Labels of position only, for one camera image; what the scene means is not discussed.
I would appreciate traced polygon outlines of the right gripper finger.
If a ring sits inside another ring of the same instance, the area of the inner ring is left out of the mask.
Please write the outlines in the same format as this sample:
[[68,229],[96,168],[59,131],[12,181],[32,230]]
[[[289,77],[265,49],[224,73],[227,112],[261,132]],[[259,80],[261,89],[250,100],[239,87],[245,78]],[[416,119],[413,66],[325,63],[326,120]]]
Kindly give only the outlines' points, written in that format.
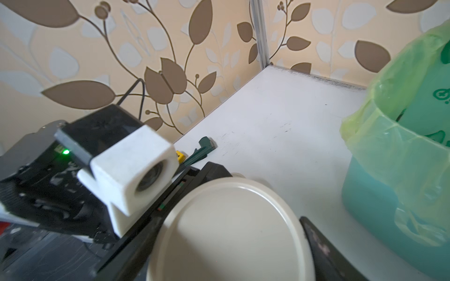
[[300,218],[317,281],[368,281],[306,217]]

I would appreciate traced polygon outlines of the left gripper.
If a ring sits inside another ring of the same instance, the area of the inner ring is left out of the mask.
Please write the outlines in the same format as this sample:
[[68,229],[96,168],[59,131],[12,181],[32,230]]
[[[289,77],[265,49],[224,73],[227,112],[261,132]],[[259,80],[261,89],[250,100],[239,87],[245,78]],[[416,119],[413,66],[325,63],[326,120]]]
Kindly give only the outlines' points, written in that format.
[[3,281],[141,280],[169,212],[200,185],[230,176],[212,162],[183,167],[137,219],[125,219],[129,229],[119,236],[112,211],[81,184],[73,156],[55,141],[63,125],[26,135],[1,157]]

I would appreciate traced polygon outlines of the green plastic trash bin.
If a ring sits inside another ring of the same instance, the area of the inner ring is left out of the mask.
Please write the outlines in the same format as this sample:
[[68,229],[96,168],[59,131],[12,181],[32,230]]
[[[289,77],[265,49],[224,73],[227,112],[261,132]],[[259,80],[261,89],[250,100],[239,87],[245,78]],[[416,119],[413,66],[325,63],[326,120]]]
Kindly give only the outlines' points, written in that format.
[[394,223],[398,198],[392,189],[365,172],[351,158],[342,188],[348,212],[395,254],[438,281],[450,279],[450,245],[428,247],[413,241]]

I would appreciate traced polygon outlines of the beige-lid jar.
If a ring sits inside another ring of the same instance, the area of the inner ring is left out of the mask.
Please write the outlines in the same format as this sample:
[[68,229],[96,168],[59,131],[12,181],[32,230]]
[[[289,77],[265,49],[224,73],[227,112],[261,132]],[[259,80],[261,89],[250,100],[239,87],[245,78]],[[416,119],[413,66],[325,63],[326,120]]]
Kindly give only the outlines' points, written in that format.
[[225,177],[189,192],[166,217],[149,281],[312,281],[299,218],[270,188]]

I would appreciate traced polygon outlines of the yellow-green bin liner bag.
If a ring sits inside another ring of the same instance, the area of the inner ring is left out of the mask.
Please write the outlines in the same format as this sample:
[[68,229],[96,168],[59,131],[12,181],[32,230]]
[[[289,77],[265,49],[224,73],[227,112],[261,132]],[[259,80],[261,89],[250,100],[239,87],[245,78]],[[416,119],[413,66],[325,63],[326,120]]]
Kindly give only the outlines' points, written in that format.
[[409,43],[378,72],[364,104],[340,128],[364,171],[396,193],[395,225],[428,247],[450,241],[449,134],[422,135],[403,122],[432,65],[450,62],[449,45],[449,22]]

